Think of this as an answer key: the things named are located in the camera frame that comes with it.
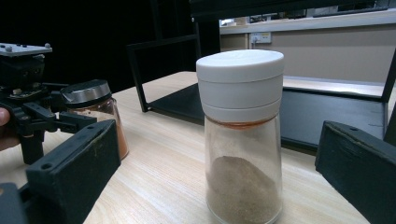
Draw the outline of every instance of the black frame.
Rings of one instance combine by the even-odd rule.
[[[227,17],[232,18],[236,14],[234,14],[234,10],[226,8],[223,11],[224,13],[227,12],[226,16],[223,16],[223,12],[221,12],[213,14],[214,17],[208,17],[205,13],[200,17],[197,16],[198,14],[194,14],[196,12],[194,11],[195,2],[200,3],[204,1],[191,1],[191,16],[195,21],[194,35],[181,36],[172,39],[161,39],[161,36],[157,35],[157,40],[153,42],[129,45],[127,46],[127,49],[143,112],[152,110],[170,117],[204,125],[205,114],[201,106],[197,83],[148,103],[145,98],[142,78],[139,73],[137,59],[135,57],[135,51],[138,49],[155,48],[160,45],[189,40],[196,41],[197,59],[201,57],[201,52],[203,51],[205,52],[204,56],[207,52],[219,52],[219,49],[216,49],[216,46],[212,47],[212,49],[207,49],[207,35],[200,35],[200,29],[198,26],[214,19],[217,20]],[[250,12],[250,2],[254,1],[244,1],[241,3],[243,5],[242,7],[245,7],[243,10],[240,8],[244,13]],[[297,2],[309,2],[312,4],[314,1],[295,1],[295,3]],[[219,32],[214,35],[212,34],[211,37],[219,38]],[[309,154],[315,154],[318,149],[322,124],[326,120],[343,122],[347,125],[355,126],[375,137],[384,139],[385,141],[396,145],[396,140],[393,140],[394,137],[392,138],[392,136],[395,136],[396,134],[396,112],[394,110],[388,124],[388,102],[393,90],[395,79],[396,50],[389,69],[389,75],[385,83],[383,94],[381,96],[334,91],[315,91],[287,87],[283,88],[282,105],[279,112],[281,117],[280,131],[282,146],[299,149]]]

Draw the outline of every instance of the brown powder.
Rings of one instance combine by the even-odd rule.
[[[120,159],[123,160],[128,155],[129,150],[121,124],[117,124],[117,137],[119,140]]]
[[[251,162],[220,157],[206,174],[210,209],[228,223],[267,223],[281,209],[275,182]]]

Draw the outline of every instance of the screw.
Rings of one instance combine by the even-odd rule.
[[[6,52],[12,52],[12,47],[11,46],[6,46]]]

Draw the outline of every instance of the metal lid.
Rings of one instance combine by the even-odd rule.
[[[106,80],[94,79],[61,89],[64,103],[69,108],[82,108],[102,102],[111,97]]]

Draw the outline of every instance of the electrical outlet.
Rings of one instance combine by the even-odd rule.
[[[250,43],[252,44],[268,44],[271,43],[271,32],[251,33]]]

